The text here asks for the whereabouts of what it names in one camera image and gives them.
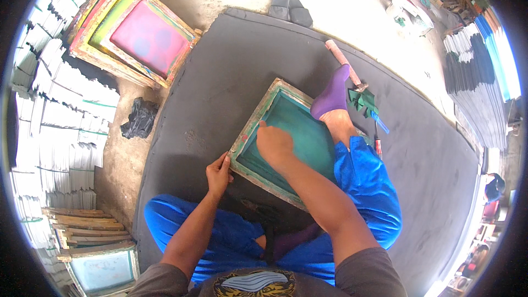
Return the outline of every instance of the blue pants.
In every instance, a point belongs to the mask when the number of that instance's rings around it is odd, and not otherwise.
[[[353,200],[381,247],[389,248],[401,231],[401,211],[396,191],[385,165],[363,138],[350,138],[350,151],[340,142],[335,145],[334,174],[337,185]],[[197,206],[171,195],[158,195],[145,206],[145,221],[162,252],[183,221]],[[205,254],[198,262],[192,281],[236,268],[263,267],[263,249],[255,239],[264,234],[260,224],[238,214],[217,210],[213,231]],[[277,266],[305,273],[335,285],[332,243],[328,234],[300,244]]]

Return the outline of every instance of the wooden hammer handle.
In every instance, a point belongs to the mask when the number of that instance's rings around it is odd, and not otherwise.
[[[347,58],[341,52],[339,47],[336,45],[336,43],[333,40],[327,40],[325,43],[326,48],[332,52],[332,54],[335,56],[337,61],[339,61],[340,64],[348,64],[350,66],[350,63],[348,62]],[[360,85],[360,77],[356,74],[356,72],[352,69],[352,66],[350,66],[350,79],[352,82],[354,82],[354,85]]]

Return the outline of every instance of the printed graphic on shirt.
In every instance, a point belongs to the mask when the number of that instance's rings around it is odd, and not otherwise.
[[[255,271],[247,275],[231,273],[216,278],[213,289],[217,297],[293,297],[295,277],[287,271]]]

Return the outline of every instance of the workshop floor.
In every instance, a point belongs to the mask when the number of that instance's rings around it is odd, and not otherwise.
[[[161,0],[192,28],[207,31],[219,13],[237,7],[266,13],[271,0]],[[313,28],[360,51],[401,76],[454,122],[453,102],[445,92],[443,44],[439,23],[424,37],[389,17],[389,0],[300,0],[310,10]],[[154,131],[147,139],[127,140],[119,126],[128,121],[133,100],[143,96],[162,106],[168,95],[118,81],[121,100],[104,149],[104,168],[96,171],[97,207],[131,229],[142,171]]]

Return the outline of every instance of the purple sock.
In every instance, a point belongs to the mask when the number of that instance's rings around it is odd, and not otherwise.
[[[278,261],[290,250],[301,243],[313,240],[320,233],[320,227],[313,223],[297,233],[283,234],[275,237],[273,248],[273,260]]]
[[[334,75],[325,90],[313,101],[310,108],[310,114],[313,118],[319,120],[323,114],[335,109],[347,110],[345,81],[349,75],[350,65],[348,64],[343,64],[334,71]]]

